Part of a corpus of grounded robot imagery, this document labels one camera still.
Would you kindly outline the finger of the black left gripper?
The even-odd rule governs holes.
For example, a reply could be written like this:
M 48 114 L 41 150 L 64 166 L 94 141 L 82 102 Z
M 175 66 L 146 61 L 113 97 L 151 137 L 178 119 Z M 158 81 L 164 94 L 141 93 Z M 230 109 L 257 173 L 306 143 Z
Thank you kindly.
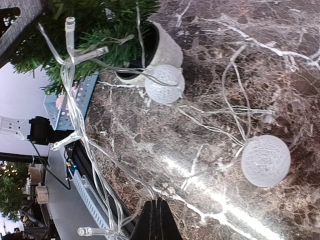
M 27 28 L 46 11 L 45 0 L 1 0 L 0 10 L 18 9 L 18 18 L 0 37 L 0 67 L 6 65 Z

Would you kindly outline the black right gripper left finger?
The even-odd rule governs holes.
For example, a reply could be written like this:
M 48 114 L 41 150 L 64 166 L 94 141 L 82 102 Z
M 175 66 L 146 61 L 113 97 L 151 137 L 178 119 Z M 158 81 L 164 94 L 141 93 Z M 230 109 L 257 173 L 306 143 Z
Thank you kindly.
M 130 240 L 156 240 L 156 201 L 145 202 Z

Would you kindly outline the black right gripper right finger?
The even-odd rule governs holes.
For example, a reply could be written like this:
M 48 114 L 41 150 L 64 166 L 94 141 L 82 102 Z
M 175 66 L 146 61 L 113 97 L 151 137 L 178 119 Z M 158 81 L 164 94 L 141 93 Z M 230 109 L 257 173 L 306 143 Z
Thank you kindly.
M 157 239 L 183 240 L 166 200 L 157 199 Z

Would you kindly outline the small green christmas tree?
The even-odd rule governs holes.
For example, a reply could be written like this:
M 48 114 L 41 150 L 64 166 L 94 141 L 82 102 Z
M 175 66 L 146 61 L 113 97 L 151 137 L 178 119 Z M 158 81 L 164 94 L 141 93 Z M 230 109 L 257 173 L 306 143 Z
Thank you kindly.
M 54 0 L 50 12 L 40 19 L 44 33 L 35 26 L 29 27 L 10 63 L 18 73 L 42 67 L 49 78 L 43 91 L 47 95 L 63 94 L 61 65 L 46 39 L 66 59 L 69 54 L 65 21 L 74 17 L 76 53 L 108 48 L 108 53 L 100 56 L 98 62 L 86 60 L 76 66 L 74 83 L 103 71 L 106 65 L 140 69 L 165 64 L 179 68 L 183 62 L 181 48 L 159 24 L 150 21 L 159 8 L 158 0 Z

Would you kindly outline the white ball string lights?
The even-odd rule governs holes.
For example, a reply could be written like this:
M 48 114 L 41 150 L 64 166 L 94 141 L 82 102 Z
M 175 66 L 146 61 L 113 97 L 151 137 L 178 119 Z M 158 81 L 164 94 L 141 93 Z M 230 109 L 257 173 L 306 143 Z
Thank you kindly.
M 153 19 L 183 51 L 183 98 L 159 105 L 104 74 L 85 120 L 126 207 L 149 193 L 106 154 L 168 201 L 186 240 L 319 239 L 319 1 L 163 0 Z M 246 180 L 237 123 L 287 144 L 282 182 Z

